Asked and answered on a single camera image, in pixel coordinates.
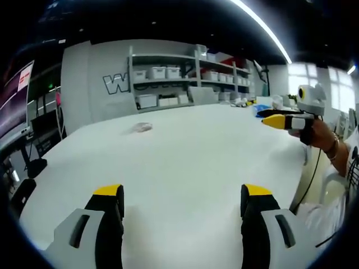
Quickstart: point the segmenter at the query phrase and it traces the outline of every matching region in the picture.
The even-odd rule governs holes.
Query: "floor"
[[[300,199],[303,197],[304,193],[306,192],[315,169],[315,165],[318,159],[318,154],[319,154],[319,150],[316,148],[312,148],[311,160],[303,169],[301,182],[298,186],[298,190],[294,197],[291,208],[295,207],[299,203]],[[320,154],[317,171],[315,173],[312,185],[307,195],[303,199],[302,203],[319,203],[323,173],[329,167],[329,165],[330,165],[329,159],[322,152]],[[337,182],[330,182],[326,190],[324,204],[325,205],[329,204],[333,199],[343,194],[343,192],[344,192],[344,187],[341,184]]]

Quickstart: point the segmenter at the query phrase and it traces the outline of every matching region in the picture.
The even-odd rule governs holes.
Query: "bracelet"
[[[335,136],[333,145],[327,152],[324,151],[324,153],[327,155],[327,157],[329,158],[330,161],[334,161],[335,158],[337,158],[338,149],[339,149],[339,139],[337,136]]]

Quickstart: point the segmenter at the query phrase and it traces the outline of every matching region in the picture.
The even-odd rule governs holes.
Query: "white table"
[[[129,134],[138,122],[153,129]],[[289,208],[305,152],[252,108],[218,104],[92,124],[45,158],[20,219],[40,247],[98,187],[122,183],[124,268],[240,268],[241,185],[266,187]]]

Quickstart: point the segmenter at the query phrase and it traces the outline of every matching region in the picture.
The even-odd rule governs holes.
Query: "window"
[[[317,70],[314,64],[293,63],[288,65],[289,94],[296,95],[299,85],[315,87],[318,83]]]
[[[342,70],[329,67],[331,80],[332,108],[349,113],[349,109],[355,109],[355,93],[353,80],[350,75]]]

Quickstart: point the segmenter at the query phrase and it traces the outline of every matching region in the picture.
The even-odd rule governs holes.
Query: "human hand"
[[[313,137],[311,146],[322,149],[324,152],[330,150],[335,141],[334,133],[325,122],[315,119],[312,125]],[[289,132],[290,135],[300,137],[300,131]]]

